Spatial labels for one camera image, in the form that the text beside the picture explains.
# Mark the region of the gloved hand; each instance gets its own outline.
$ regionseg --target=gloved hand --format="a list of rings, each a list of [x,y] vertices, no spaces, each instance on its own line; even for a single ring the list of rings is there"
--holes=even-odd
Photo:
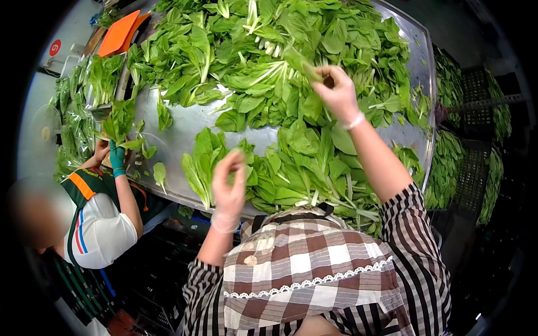
[[[364,120],[359,111],[355,85],[345,71],[337,66],[316,68],[325,78],[323,83],[313,82],[312,88],[321,97],[327,108],[335,115],[342,128],[351,129]]]
[[[110,164],[114,170],[114,177],[125,174],[125,166],[123,160],[125,159],[125,148],[116,147],[116,143],[110,140]]]
[[[213,196],[215,213],[211,226],[222,233],[231,233],[239,227],[239,215],[245,205],[246,183],[245,157],[241,151],[231,151],[215,167],[213,174]],[[235,174],[233,185],[228,184],[228,175]]]

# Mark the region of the orange cutting board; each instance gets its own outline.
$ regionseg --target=orange cutting board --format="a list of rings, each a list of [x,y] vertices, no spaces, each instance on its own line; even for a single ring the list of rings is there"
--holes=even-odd
[[[138,27],[144,22],[148,17],[150,17],[150,14],[144,14],[139,16],[133,24],[133,27],[131,28],[131,31],[127,35],[127,38],[125,39],[125,42],[123,42],[123,46],[118,50],[118,54],[124,53],[129,50],[129,47],[131,46],[131,40],[138,29]]]
[[[134,11],[126,17],[114,22],[108,29],[107,34],[103,39],[101,48],[97,54],[101,57],[108,56],[120,50],[125,43],[127,36],[131,32],[131,28],[140,14],[140,10]]]

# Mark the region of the striped shirt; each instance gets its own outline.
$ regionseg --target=striped shirt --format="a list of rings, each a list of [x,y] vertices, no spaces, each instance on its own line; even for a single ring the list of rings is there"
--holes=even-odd
[[[435,245],[423,195],[412,183],[384,204],[382,214],[378,245],[391,255],[398,285],[394,301],[403,301],[405,316],[399,322],[391,319],[386,305],[377,303],[334,308],[321,316],[349,335],[441,335],[450,317],[450,275]],[[181,330],[185,335],[290,335],[302,323],[297,319],[244,333],[225,328],[223,270],[198,259],[189,265],[183,296],[187,307]]]

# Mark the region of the metal table edge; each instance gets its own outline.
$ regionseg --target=metal table edge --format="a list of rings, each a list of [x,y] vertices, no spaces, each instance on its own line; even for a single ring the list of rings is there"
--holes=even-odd
[[[424,193],[424,192],[426,192],[426,187],[428,186],[428,179],[429,179],[430,170],[431,170],[431,162],[433,161],[433,150],[435,148],[435,137],[437,135],[437,125],[435,123],[435,111],[434,111],[435,110],[435,104],[437,103],[437,82],[436,82],[437,72],[436,72],[436,69],[435,69],[434,49],[433,49],[433,45],[431,44],[430,32],[428,31],[428,29],[424,25],[422,25],[420,22],[415,20],[412,16],[410,16],[409,14],[403,12],[402,10],[397,8],[396,6],[386,2],[384,0],[370,0],[370,2],[376,2],[376,3],[380,4],[380,5],[385,6],[388,9],[394,11],[395,13],[401,15],[403,18],[405,18],[405,19],[409,20],[410,22],[412,22],[417,28],[421,29],[425,33],[425,35],[427,37],[427,49],[428,49],[428,56],[429,56],[428,67],[430,69],[430,72],[432,73],[432,76],[430,77],[430,83],[429,83],[430,95],[432,97],[431,106],[430,106],[430,113],[434,114],[434,122],[433,122],[433,126],[432,126],[433,132],[431,134],[431,141],[429,141],[429,144],[428,144],[428,146],[426,148],[426,151],[431,153],[431,154],[428,156],[428,160],[426,162],[426,169],[425,169],[425,172],[424,172],[424,181],[422,182],[421,190],[422,190],[422,193]]]

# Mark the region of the orange stripe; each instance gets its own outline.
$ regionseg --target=orange stripe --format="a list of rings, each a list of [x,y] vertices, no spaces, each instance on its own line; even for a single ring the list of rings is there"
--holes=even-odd
[[[90,198],[96,194],[96,192],[94,192],[86,181],[84,181],[77,173],[72,173],[69,175],[68,179],[75,184],[82,196],[84,196],[87,201],[89,201]]]
[[[146,192],[143,191],[142,189],[140,189],[140,187],[137,186],[136,183],[134,183],[134,182],[129,181],[129,184],[132,185],[133,187],[135,187],[136,189],[138,189],[142,193],[142,195],[144,195],[144,211],[149,210],[149,208],[147,207],[147,195],[146,195]]]

